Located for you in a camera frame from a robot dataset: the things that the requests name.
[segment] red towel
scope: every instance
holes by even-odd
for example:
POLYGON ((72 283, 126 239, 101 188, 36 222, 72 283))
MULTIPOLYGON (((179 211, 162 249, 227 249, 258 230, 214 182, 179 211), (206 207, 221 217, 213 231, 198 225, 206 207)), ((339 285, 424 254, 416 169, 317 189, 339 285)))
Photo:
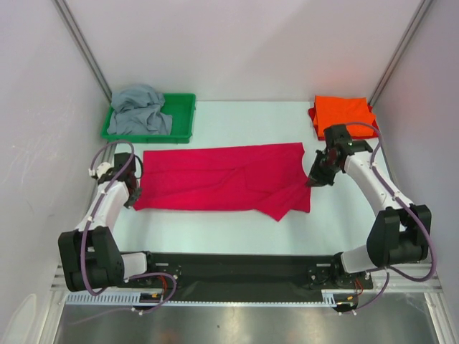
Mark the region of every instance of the red towel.
POLYGON ((276 221, 291 209, 309 212, 303 155, 302 143, 146 151, 134 208, 256 209, 276 221))

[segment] folded orange towel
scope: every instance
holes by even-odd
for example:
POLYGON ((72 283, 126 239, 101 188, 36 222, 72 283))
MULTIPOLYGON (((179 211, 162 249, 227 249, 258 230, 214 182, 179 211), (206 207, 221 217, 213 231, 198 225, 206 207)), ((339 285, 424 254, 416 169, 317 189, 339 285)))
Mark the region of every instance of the folded orange towel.
MULTIPOLYGON (((346 99, 317 95, 314 107, 309 109, 309 115, 313 120, 313 126, 319 140, 325 139, 323 131, 334 124, 358 121, 378 128, 376 117, 372 113, 372 107, 367 105, 366 98, 346 99)), ((363 125, 350 125, 347 129, 352 138, 377 137, 371 128, 363 125)))

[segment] green tray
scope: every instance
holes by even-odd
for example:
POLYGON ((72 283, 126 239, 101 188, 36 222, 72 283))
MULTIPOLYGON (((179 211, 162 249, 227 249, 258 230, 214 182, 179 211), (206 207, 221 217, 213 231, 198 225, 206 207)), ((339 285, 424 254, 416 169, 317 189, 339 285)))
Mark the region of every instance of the green tray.
POLYGON ((100 136, 109 141, 127 140, 133 143, 189 143, 193 128, 196 95, 164 93, 164 99, 166 102, 161 112, 173 116, 171 135, 110 135, 107 133, 113 113, 113 108, 110 106, 100 136))

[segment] gray cloth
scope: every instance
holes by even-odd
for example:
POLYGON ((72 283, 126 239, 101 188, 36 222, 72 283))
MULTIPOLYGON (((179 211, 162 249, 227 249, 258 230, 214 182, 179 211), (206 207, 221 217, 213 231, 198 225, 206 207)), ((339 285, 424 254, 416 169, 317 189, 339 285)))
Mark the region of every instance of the gray cloth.
POLYGON ((160 112, 164 96, 148 85, 112 94, 113 114, 108 134, 170 135, 172 116, 160 112))

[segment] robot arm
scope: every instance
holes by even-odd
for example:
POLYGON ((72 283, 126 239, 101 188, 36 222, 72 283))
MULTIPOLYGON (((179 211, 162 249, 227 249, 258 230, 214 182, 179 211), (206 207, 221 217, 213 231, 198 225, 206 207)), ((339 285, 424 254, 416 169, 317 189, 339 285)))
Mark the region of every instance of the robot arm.
POLYGON ((129 153, 115 154, 114 166, 102 163, 93 178, 98 181, 98 191, 83 220, 74 231, 62 233, 58 240, 65 281, 70 291, 85 290, 80 266, 82 233, 91 213, 98 204, 98 211, 87 232, 85 248, 86 274, 92 288, 119 286, 131 276, 147 270, 144 252, 121 254, 111 234, 123 207, 130 208, 140 196, 135 177, 136 162, 122 173, 106 191, 108 183, 128 160, 129 153))
POLYGON ((430 233, 432 215, 429 209, 414 205, 385 176, 381 176, 382 181, 378 179, 372 171, 372 148, 364 140, 352 140, 345 125, 333 125, 325 129, 325 137, 326 149, 317 151, 308 185, 333 185, 336 173, 343 171, 357 183, 376 215, 366 244, 336 255, 340 270, 338 274, 425 259, 428 252, 426 239, 415 221, 389 194, 387 186, 405 204, 410 205, 430 233))

